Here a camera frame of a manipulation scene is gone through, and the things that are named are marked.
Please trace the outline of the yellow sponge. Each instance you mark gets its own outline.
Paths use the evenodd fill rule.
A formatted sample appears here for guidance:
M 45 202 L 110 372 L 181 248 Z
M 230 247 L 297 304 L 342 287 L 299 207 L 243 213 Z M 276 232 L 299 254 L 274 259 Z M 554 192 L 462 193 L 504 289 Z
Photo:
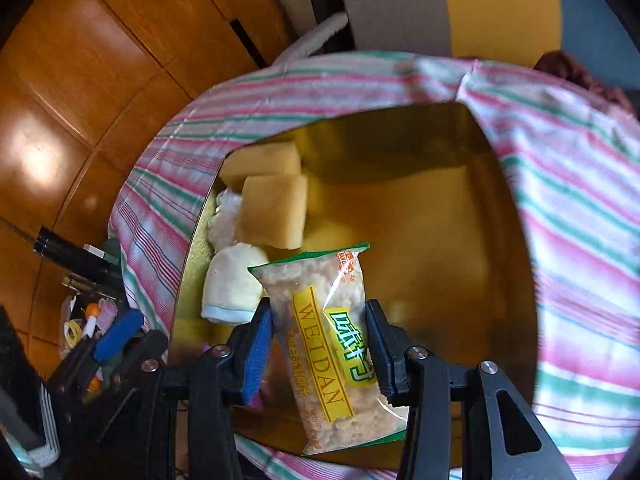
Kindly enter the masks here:
M 242 188 L 238 241 L 278 249 L 301 248 L 307 196 L 308 180 L 302 174 L 248 177 Z
M 226 157 L 219 177 L 235 193 L 242 191 L 248 177 L 272 174 L 300 174 L 302 160 L 292 142 L 253 144 Z

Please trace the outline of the purple snack packet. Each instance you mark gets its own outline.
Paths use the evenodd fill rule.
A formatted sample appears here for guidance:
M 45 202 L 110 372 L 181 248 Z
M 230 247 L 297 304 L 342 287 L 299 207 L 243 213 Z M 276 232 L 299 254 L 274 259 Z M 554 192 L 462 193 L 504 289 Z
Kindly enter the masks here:
M 230 344 L 215 344 L 207 348 L 206 356 L 211 356 L 218 365 L 220 390 L 224 402 L 229 405 L 244 406 L 250 410 L 260 411 L 270 396 L 270 385 L 267 379 L 268 362 L 258 395 L 254 397 L 251 404 L 244 404 L 241 394 L 242 388 L 242 349 L 233 349 Z

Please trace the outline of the dark red garment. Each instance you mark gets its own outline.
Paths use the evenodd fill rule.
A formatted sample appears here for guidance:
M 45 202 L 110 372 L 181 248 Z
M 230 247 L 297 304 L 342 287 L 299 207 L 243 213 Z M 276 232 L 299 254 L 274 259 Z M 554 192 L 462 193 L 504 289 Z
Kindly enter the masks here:
M 566 80 L 575 86 L 583 88 L 609 103 L 613 103 L 626 112 L 638 115 L 639 95 L 634 95 L 634 101 L 621 88 L 608 86 L 594 78 L 582 64 L 574 60 L 569 54 L 561 50 L 545 53 L 534 65 L 534 70 Z

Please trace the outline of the striped bed sheet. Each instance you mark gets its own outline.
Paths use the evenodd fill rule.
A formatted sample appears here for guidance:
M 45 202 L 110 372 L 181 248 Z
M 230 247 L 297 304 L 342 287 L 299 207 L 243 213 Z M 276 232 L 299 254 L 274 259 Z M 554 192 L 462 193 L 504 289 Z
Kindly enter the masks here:
M 196 217 L 224 155 L 360 110 L 457 102 L 506 173 L 534 264 L 534 410 L 579 479 L 639 432 L 639 124 L 565 80 L 494 61 L 364 51 L 218 84 L 163 126 L 108 220 L 130 306 L 170 330 Z

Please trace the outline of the yellow sponge in box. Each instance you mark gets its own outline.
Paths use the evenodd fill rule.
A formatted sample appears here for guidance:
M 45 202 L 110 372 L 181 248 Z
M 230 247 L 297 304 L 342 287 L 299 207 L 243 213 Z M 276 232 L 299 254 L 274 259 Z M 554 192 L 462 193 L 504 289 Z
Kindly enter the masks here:
M 300 174 L 302 160 L 292 142 L 253 144 L 226 157 L 219 177 L 235 193 L 242 191 L 248 177 L 272 174 Z

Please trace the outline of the Weidan cracker pack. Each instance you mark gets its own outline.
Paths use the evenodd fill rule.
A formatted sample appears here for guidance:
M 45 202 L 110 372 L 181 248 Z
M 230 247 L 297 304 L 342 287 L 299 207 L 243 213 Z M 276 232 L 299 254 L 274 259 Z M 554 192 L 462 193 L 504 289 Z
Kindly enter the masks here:
M 307 455 L 394 440 L 406 429 L 408 411 L 382 395 L 370 356 L 359 262 L 366 250 L 302 252 L 250 268 L 286 353 Z

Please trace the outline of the wooden wardrobe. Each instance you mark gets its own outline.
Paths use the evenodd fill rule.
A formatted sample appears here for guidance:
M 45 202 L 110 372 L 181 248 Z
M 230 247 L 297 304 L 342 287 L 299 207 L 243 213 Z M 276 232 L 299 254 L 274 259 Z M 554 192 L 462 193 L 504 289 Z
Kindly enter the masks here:
M 35 0 L 1 50 L 1 302 L 30 362 L 60 359 L 63 273 L 41 228 L 99 243 L 120 187 L 205 90 L 270 64 L 278 0 Z

